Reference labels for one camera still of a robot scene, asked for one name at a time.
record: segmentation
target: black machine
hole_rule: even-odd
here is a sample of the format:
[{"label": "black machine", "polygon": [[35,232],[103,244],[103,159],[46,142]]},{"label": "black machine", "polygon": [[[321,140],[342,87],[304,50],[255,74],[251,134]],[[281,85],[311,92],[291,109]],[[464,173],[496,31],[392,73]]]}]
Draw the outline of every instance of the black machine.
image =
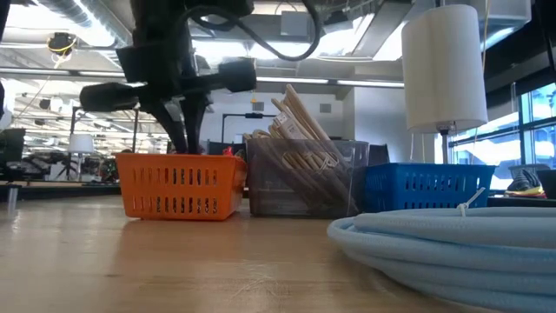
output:
[{"label": "black machine", "polygon": [[[136,29],[133,45],[118,49],[117,55],[130,87],[104,83],[83,88],[81,105],[87,111],[130,110],[137,103],[153,115],[168,132],[176,153],[197,154],[199,131],[210,91],[226,88],[232,92],[256,87],[255,66],[249,59],[219,66],[217,74],[199,77],[187,21],[192,19],[209,30],[227,31],[235,26],[248,33],[258,44],[279,58],[299,61],[310,56],[319,44],[321,24],[314,6],[303,0],[314,20],[314,41],[298,57],[287,57],[274,50],[240,20],[253,11],[253,0],[131,0]],[[219,16],[224,23],[211,23],[203,17]],[[187,132],[185,139],[181,117],[172,116],[165,105],[178,100]]]}]

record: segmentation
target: plastic basket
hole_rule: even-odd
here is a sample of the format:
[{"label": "plastic basket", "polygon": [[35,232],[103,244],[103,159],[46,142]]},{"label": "plastic basket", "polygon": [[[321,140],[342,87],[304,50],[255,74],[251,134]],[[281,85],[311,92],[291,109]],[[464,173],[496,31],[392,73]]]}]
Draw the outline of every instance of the plastic basket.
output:
[{"label": "plastic basket", "polygon": [[116,155],[129,217],[224,220],[242,201],[247,165],[235,156]]},{"label": "plastic basket", "polygon": [[367,168],[366,212],[455,208],[485,187],[470,208],[487,206],[495,166],[390,163]]}]

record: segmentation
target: ceiling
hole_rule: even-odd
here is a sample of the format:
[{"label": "ceiling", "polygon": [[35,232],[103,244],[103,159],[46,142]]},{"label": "ceiling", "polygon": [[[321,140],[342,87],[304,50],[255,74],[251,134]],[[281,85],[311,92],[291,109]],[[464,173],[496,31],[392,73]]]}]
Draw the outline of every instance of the ceiling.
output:
[{"label": "ceiling", "polygon": [[[27,3],[41,2],[41,0],[26,0]],[[129,0],[76,0],[84,3],[104,5],[110,11],[110,18],[122,25],[129,34],[134,28],[134,20],[129,6]],[[255,14],[244,19],[245,23],[254,23],[255,31],[270,34],[280,30],[282,14],[289,14],[294,10],[305,11],[301,1],[279,3],[276,1],[255,1]],[[321,34],[321,44],[317,53],[301,62],[287,62],[277,58],[257,54],[257,75],[259,77],[308,77],[327,79],[359,79],[402,81],[402,70],[399,58],[401,25],[435,6],[435,0],[314,0],[315,7],[326,20],[329,13],[335,10],[345,10],[348,22],[353,28],[344,32]],[[305,45],[299,47],[299,37],[296,37],[297,49],[291,43],[283,44],[284,54],[295,55],[306,49],[311,40],[311,28],[307,29]],[[56,64],[59,57],[46,49],[46,41],[54,32],[64,31],[76,34],[79,39],[66,62]],[[231,57],[250,55],[255,57],[255,46],[252,40],[230,40],[226,34],[215,33],[212,39],[207,39],[206,31],[192,31],[194,46],[197,54],[205,57],[210,69],[214,71],[219,62],[229,61]],[[90,39],[89,33],[84,33],[67,17],[54,13],[39,5],[13,5],[10,8],[9,21],[0,45],[0,67],[18,67],[32,69],[52,69],[58,65],[63,70],[105,70],[121,71],[114,58],[114,50],[105,44],[111,41],[102,37]],[[284,37],[287,42],[291,37]],[[90,42],[99,44],[91,47]],[[37,147],[57,150],[59,148],[45,147],[41,141],[47,141],[56,135],[62,138],[62,144],[67,142],[69,134],[71,105],[79,105],[78,95],[83,86],[92,84],[86,77],[79,77],[74,81],[48,82],[45,77],[9,76],[6,83],[17,94],[15,101],[16,126],[27,128],[30,139],[37,142]],[[331,85],[298,84],[295,88],[300,93],[332,94],[342,99],[349,87]],[[283,92],[284,83],[259,83],[258,92]],[[39,97],[31,102],[33,96]],[[62,99],[63,111],[43,110],[38,103],[41,99],[55,97]],[[110,138],[99,138],[98,142],[107,153],[123,150],[130,146],[130,132],[133,131],[134,112],[116,112],[110,114],[95,113],[94,118],[83,116],[76,124],[76,131],[88,131],[102,134]],[[35,120],[41,120],[41,126]],[[153,142],[165,140],[166,134],[162,128],[153,122],[153,118],[145,113],[139,116],[139,138],[141,151],[147,151]]]}]

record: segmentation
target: ceiling pipe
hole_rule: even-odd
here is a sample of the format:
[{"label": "ceiling pipe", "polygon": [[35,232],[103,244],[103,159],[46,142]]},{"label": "ceiling pipe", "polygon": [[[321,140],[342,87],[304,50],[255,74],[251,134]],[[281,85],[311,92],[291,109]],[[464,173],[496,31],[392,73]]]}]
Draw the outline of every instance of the ceiling pipe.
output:
[{"label": "ceiling pipe", "polygon": [[[101,0],[36,0],[47,9],[67,17],[84,30],[92,30],[101,36],[113,39],[111,49],[122,48],[132,43],[131,32],[106,7]],[[93,44],[94,38],[82,38],[88,44]],[[99,51],[112,63],[119,66],[116,52],[113,50]]]}]

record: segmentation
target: desk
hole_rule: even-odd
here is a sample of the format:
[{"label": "desk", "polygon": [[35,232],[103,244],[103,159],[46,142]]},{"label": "desk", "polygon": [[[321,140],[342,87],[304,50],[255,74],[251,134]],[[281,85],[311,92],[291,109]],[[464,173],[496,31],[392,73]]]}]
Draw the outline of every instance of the desk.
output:
[{"label": "desk", "polygon": [[12,312],[486,312],[423,296],[345,258],[329,221],[130,220],[119,196],[21,203],[0,217]]}]

